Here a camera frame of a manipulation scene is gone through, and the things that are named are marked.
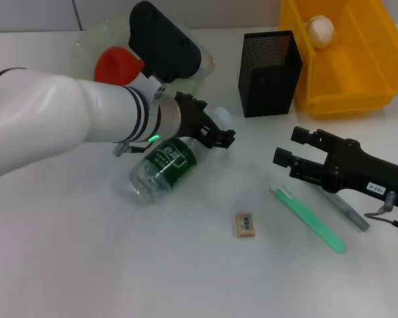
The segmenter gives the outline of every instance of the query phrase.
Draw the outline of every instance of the yellow storage bin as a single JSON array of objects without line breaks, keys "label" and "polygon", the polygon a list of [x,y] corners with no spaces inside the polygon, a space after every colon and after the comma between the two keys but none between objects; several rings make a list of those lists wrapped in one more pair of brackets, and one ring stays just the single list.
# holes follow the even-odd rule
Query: yellow storage bin
[{"label": "yellow storage bin", "polygon": [[[304,25],[318,15],[335,30],[323,50]],[[293,31],[302,58],[295,102],[303,111],[370,111],[398,95],[398,30],[380,0],[282,0],[279,28]]]}]

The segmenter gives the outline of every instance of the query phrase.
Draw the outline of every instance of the cable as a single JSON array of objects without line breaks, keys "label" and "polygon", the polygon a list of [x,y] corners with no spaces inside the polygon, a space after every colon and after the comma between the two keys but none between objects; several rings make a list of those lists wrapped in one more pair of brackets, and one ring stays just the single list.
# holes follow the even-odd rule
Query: cable
[{"label": "cable", "polygon": [[378,221],[383,221],[383,222],[392,224],[392,221],[387,220],[387,219],[382,219],[381,217],[374,217],[373,214],[375,214],[375,213],[365,213],[364,216],[365,216],[365,217],[368,217],[369,219],[378,220]]},{"label": "cable", "polygon": [[382,221],[382,222],[386,222],[389,224],[392,224],[394,227],[396,227],[398,229],[398,221],[394,220],[394,221],[390,221],[387,219],[382,219],[381,217],[375,217],[374,215],[378,215],[377,213],[364,213],[365,217],[368,217],[369,219],[373,219],[373,220],[377,220],[377,221]]},{"label": "cable", "polygon": [[80,28],[80,31],[82,31],[81,20],[80,20],[80,16],[78,15],[78,10],[77,10],[77,6],[75,4],[75,0],[72,0],[72,6],[74,7],[75,17],[77,18],[78,27]]},{"label": "cable", "polygon": [[153,142],[148,144],[146,147],[131,147],[131,153],[132,154],[142,154],[144,153],[147,149],[149,149],[152,146]]}]

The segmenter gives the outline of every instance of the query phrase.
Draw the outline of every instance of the gray wall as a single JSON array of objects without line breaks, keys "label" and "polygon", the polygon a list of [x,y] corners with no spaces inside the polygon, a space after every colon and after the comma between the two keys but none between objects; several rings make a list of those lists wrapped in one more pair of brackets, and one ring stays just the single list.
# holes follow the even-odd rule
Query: gray wall
[{"label": "gray wall", "polygon": [[[138,0],[0,0],[0,32],[79,30],[128,13]],[[151,0],[191,28],[277,25],[280,0]],[[383,0],[398,23],[398,0]]]}]

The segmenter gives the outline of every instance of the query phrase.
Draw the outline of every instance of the white table surface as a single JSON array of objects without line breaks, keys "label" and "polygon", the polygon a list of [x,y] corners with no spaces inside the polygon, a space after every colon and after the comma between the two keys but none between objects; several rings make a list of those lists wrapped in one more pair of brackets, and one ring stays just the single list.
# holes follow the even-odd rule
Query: white table surface
[{"label": "white table surface", "polygon": [[[84,144],[0,178],[0,318],[398,317],[398,230],[370,221],[358,232],[309,186],[272,163],[297,125],[361,142],[398,164],[398,97],[383,111],[343,121],[245,119],[237,79],[243,34],[195,30],[216,59],[197,97],[226,107],[236,141],[216,150],[164,203],[138,207],[127,173],[142,155]],[[80,32],[0,34],[0,67],[61,72]],[[332,252],[268,193],[285,184],[348,245]],[[361,214],[381,202],[343,191]],[[257,236],[235,236],[234,217],[255,214]],[[391,218],[398,220],[398,209]]]}]

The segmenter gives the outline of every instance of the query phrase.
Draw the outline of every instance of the black mesh pen holder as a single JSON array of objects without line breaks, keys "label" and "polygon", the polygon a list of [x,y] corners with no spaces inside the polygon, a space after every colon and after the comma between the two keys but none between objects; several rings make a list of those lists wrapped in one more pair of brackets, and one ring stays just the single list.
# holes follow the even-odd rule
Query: black mesh pen holder
[{"label": "black mesh pen holder", "polygon": [[287,114],[301,68],[292,31],[245,34],[239,75],[245,117]]}]

